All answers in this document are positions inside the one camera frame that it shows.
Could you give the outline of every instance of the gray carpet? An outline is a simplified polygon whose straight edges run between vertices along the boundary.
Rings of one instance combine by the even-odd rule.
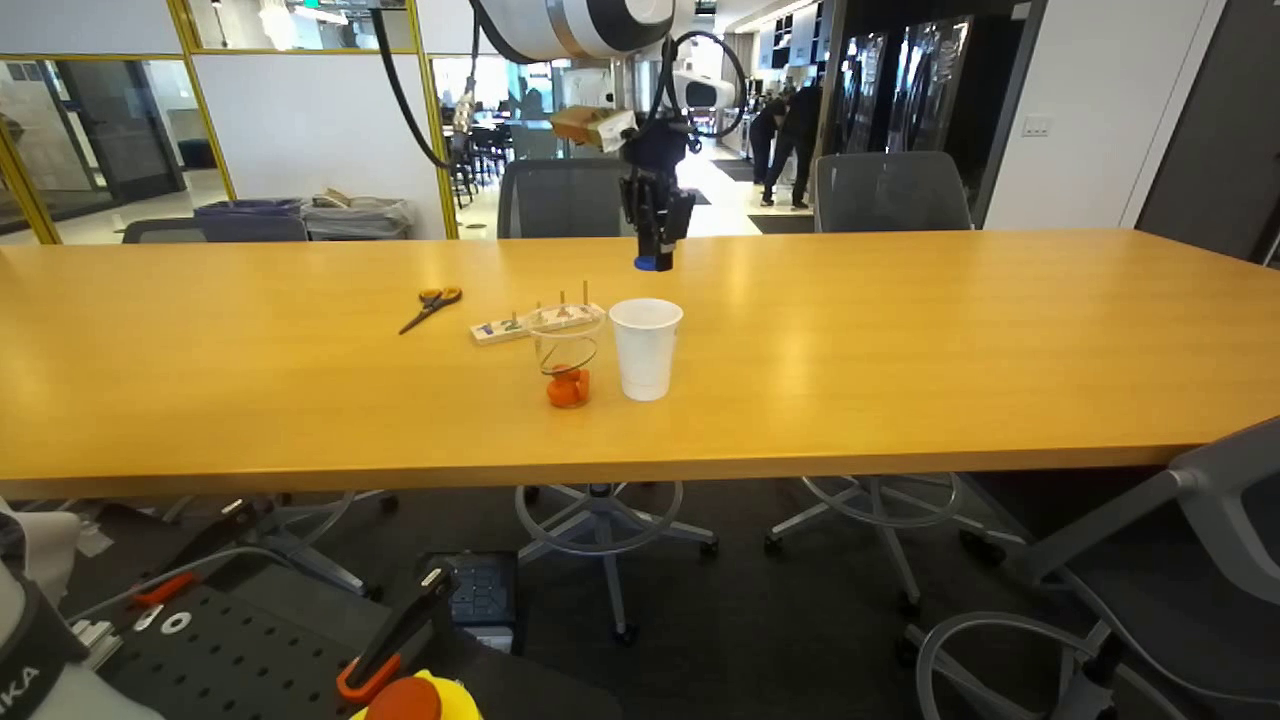
[[[721,558],[656,543],[623,559],[637,646],[614,646],[601,563],[547,558],[521,570],[521,658],[612,693],[629,720],[893,720],[917,717],[900,668],[897,576],[866,527],[830,519],[763,558],[763,534],[808,510],[797,480],[690,483],[684,519],[721,534]],[[119,587],[175,527],[119,523],[115,552],[75,576],[79,603]],[[510,552],[522,534],[510,491],[401,491],[401,514],[353,514],[321,549],[369,576],[382,603],[412,594],[412,563],[437,552]],[[950,527],[907,534],[924,623],[959,610],[1054,618],[1063,603],[980,570]],[[1047,693],[1054,658],[1019,635],[968,648],[1001,690]]]

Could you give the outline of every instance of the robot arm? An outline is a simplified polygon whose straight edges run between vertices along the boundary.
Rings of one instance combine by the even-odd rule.
[[[664,39],[674,0],[470,0],[470,14],[510,63],[601,63]]]
[[[510,63],[574,61],[604,63],[637,55],[670,34],[674,0],[470,0],[489,43]],[[684,71],[679,48],[713,39],[734,70],[734,86]],[[721,131],[701,131],[690,114],[734,108]],[[637,223],[637,270],[669,274],[674,239],[688,232],[696,197],[674,186],[684,149],[701,136],[728,136],[745,119],[745,70],[713,34],[664,39],[650,108],[582,115],[571,139],[594,136],[601,149],[620,149],[630,164],[623,182],[623,214]]]

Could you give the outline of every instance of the chair wheel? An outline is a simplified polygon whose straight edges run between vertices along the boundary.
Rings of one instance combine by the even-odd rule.
[[[917,658],[921,658],[921,648],[912,646],[912,639],[897,639],[893,646],[893,662],[897,662],[897,668],[917,668]]]
[[[959,534],[959,549],[984,570],[1001,570],[1003,563],[1003,549],[984,539],[980,534]]]
[[[637,623],[629,623],[629,630],[612,630],[612,639],[614,639],[614,646],[637,646],[637,635],[640,635],[640,630],[637,630]]]
[[[521,490],[522,506],[534,510],[543,501],[543,490]]]
[[[897,618],[907,622],[907,623],[917,623],[917,622],[921,622],[921,599],[897,598]]]

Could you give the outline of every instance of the chair base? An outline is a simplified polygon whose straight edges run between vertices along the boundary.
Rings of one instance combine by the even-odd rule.
[[[805,483],[821,506],[773,523],[763,536],[763,552],[774,558],[784,536],[797,536],[829,518],[850,518],[859,523],[872,523],[881,534],[881,543],[889,549],[893,574],[900,576],[900,611],[921,618],[921,581],[912,574],[903,539],[897,536],[900,527],[921,527],[921,519],[897,519],[889,514],[889,501],[903,501],[903,491],[893,491],[874,480],[849,480],[842,491],[821,491],[813,480],[805,480]]]
[[[558,510],[547,518],[530,514],[530,491],[540,501],[556,501]],[[640,514],[623,506],[629,483],[607,490],[515,490],[515,518],[528,527],[528,543],[521,549],[521,563],[530,563],[547,552],[582,558],[604,563],[612,635],[637,639],[637,623],[629,622],[620,558],[637,552],[650,539],[684,539],[703,558],[716,558],[716,534],[679,523],[674,514],[684,506],[684,483],[670,483],[670,501],[659,514]]]
[[[946,646],[973,630],[1013,630],[1040,635],[1058,648],[1058,690],[1054,705],[1043,709],[1022,709],[1019,702],[1006,702],[992,683],[984,683],[976,671],[968,671]],[[1163,717],[1185,720],[1185,712],[1133,664],[1120,662],[1114,635],[1107,623],[1096,623],[1086,635],[1073,635],[1063,630],[1028,622],[1028,618],[1006,618],[1006,611],[959,611],[933,632],[907,635],[921,646],[917,654],[917,702],[924,720],[939,720],[937,705],[937,676],[945,676],[973,712],[995,717],[995,720],[1096,720],[1096,717],[1114,717],[1114,681],[1134,690],[1149,705],[1157,705]]]

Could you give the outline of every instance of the wire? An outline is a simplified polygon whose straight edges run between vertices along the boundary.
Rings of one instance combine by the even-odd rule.
[[[745,126],[745,115],[749,115],[749,71],[745,71],[745,63],[741,63],[741,55],[721,39],[721,38],[713,38],[713,34],[684,34],[684,38],[674,38],[674,39],[669,39],[664,43],[664,70],[659,70],[659,86],[656,86],[656,93],[650,93],[650,115],[659,114],[659,99],[669,95],[669,104],[670,104],[670,114],[674,115],[688,115],[684,108],[679,108],[679,95],[674,95],[674,55],[679,55],[679,43],[688,43],[688,39],[713,39],[722,55],[728,55],[728,63],[730,63],[730,75],[734,75],[734,115],[730,115],[730,126],[728,130],[721,130],[721,131],[701,131],[701,130],[690,130],[690,136],[713,136],[713,139],[721,139],[721,136],[728,136],[728,131],[734,131],[741,126]]]
[[[415,149],[437,164],[437,168],[453,168],[447,160],[441,160],[437,153],[433,153],[433,146],[422,139],[422,131],[415,130],[415,115],[412,115],[412,108],[408,108],[408,95],[402,95],[402,86],[401,86],[401,71],[397,71],[397,55],[390,55],[390,43],[389,43],[389,25],[382,25],[382,14],[381,8],[369,8],[369,18],[373,18],[373,34],[377,34],[377,54],[381,54],[381,61],[382,61],[382,75],[389,75],[389,86],[390,86],[390,95],[397,95],[397,108],[401,108],[401,115],[402,115],[402,126],[408,126],[408,136],[415,139]]]
[[[478,18],[470,14],[470,70],[467,70],[467,86],[465,95],[453,108],[453,131],[470,131],[470,114],[474,114],[474,63],[478,63]]]

